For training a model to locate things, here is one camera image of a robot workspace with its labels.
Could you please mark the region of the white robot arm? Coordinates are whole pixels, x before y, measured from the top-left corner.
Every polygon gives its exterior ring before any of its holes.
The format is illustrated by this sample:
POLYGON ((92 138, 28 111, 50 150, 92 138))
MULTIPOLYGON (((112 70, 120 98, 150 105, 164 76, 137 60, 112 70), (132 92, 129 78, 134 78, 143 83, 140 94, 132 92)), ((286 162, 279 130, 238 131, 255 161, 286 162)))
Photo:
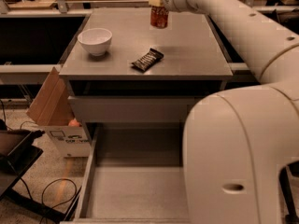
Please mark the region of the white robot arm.
POLYGON ((150 0, 207 14, 258 80, 197 103, 183 133, 191 224, 281 224, 278 177, 299 152, 299 36, 238 0, 150 0))

